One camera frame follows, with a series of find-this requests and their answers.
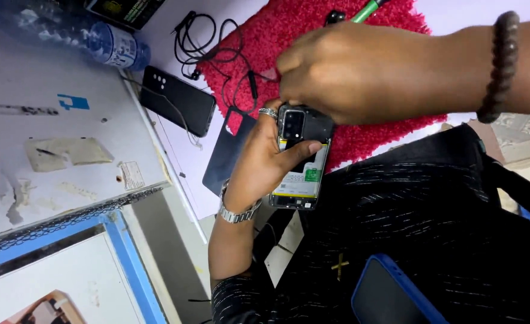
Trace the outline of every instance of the phone battery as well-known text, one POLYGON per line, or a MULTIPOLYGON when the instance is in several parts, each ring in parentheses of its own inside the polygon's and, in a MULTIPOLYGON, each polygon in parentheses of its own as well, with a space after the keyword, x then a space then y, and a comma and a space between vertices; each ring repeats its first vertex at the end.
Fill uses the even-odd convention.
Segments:
MULTIPOLYGON (((287 141, 279 141, 281 151, 285 150, 286 145, 287 141)), ((328 147, 329 145, 323 144, 322 148, 315 154, 314 161, 308 161, 304 164, 303 172, 289 172, 279 187, 273 191, 273 195, 317 198, 328 147)))

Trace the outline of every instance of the blue phone case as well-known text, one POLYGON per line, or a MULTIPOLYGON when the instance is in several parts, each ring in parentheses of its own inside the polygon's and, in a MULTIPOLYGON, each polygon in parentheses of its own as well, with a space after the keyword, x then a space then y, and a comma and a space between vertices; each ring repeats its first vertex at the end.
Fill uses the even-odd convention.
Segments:
POLYGON ((355 287, 355 291, 353 291, 353 296, 351 297, 351 307, 353 307, 353 313, 355 313, 355 316, 357 317, 357 320, 359 322, 361 322, 361 319, 359 319, 359 315, 355 311, 353 300, 355 299, 361 281, 363 281, 365 272, 367 271, 371 260, 376 260, 383 266, 383 268, 391 275, 391 277, 393 277, 395 282, 403 289, 403 291, 405 291, 405 293, 407 294, 407 296, 409 296, 413 303, 415 303, 415 305, 423 313, 427 320, 429 320, 433 324, 448 324, 447 320, 445 320, 443 315, 441 315, 441 313, 433 306, 433 304, 431 304, 431 302, 425 297, 425 295, 423 295, 419 291, 419 289, 417 289, 417 286, 415 286, 411 279, 409 279, 409 277, 407 277, 405 273, 397 266, 395 261, 393 261, 393 259, 391 259, 388 255, 383 253, 374 254, 369 257, 367 263, 365 264, 365 268, 361 273, 361 278, 359 279, 359 282, 355 287))

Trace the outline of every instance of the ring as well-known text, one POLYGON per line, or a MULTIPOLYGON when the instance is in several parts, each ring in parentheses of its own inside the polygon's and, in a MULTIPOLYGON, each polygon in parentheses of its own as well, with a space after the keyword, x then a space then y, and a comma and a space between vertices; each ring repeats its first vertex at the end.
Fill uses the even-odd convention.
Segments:
POLYGON ((277 112, 271 108, 263 107, 259 109, 259 114, 266 114, 266 115, 273 117, 275 120, 277 120, 277 112))

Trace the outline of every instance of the chain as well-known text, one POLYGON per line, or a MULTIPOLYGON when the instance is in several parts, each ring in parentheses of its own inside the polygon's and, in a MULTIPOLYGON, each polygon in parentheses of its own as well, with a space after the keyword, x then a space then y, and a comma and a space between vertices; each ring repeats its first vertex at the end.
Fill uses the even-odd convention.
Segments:
POLYGON ((91 206, 83 210, 74 211, 70 214, 56 217, 43 223, 35 224, 15 232, 10 232, 6 235, 1 235, 0 251, 7 250, 12 246, 21 245, 26 241, 35 240, 36 238, 40 238, 41 236, 47 235, 49 233, 62 230, 67 226, 97 217, 100 214, 119 209, 122 206, 131 203, 133 200, 139 200, 161 189, 162 188, 151 188, 140 191, 139 193, 129 194, 127 196, 101 203, 99 205, 91 206))

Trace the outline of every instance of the white desk surface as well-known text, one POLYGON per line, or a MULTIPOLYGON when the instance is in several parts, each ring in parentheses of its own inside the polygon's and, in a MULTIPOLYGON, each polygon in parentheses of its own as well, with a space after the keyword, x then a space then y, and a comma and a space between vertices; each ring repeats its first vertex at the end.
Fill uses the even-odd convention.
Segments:
MULTIPOLYGON (((242 24, 266 3, 266 0, 166 0, 140 34, 140 37, 151 46, 153 51, 151 65, 177 77, 181 76, 181 64, 176 61, 173 54, 175 38, 170 33, 189 11, 193 10, 198 13, 210 14, 215 18, 217 26, 226 18, 235 19, 239 24, 242 24)), ((445 35, 466 26, 492 25, 499 14, 509 10, 517 11, 522 21, 530 20, 530 0, 461 0, 457 2, 418 0, 415 4, 415 9, 425 15, 427 25, 431 28, 434 35, 445 35)), ((210 24, 209 20, 199 20, 193 27, 190 31, 193 40, 199 43, 208 40, 212 32, 212 24, 210 24)), ((207 83, 203 78, 198 81, 191 81, 185 78, 183 80, 200 89, 207 87, 207 83)), ((218 210, 219 199, 203 185, 202 179, 217 142, 219 131, 223 125, 223 116, 215 110, 208 135, 200 141, 203 145, 203 150, 200 151, 189 144, 183 129, 170 121, 159 118, 157 114, 151 111, 149 114, 152 120, 156 121, 156 131, 176 173, 184 173, 186 175, 186 178, 179 177, 178 179, 189 200, 189 202, 185 203, 190 203, 198 219, 214 215, 218 210)), ((452 125, 458 125, 474 117, 475 114, 455 114, 449 116, 448 122, 452 125)), ((440 128, 441 124, 427 126, 422 130, 407 135, 398 142, 381 146, 374 152, 374 155, 385 152, 392 146, 409 143, 433 134, 440 128)), ((344 161, 341 167, 348 164, 351 164, 351 161, 344 161)))

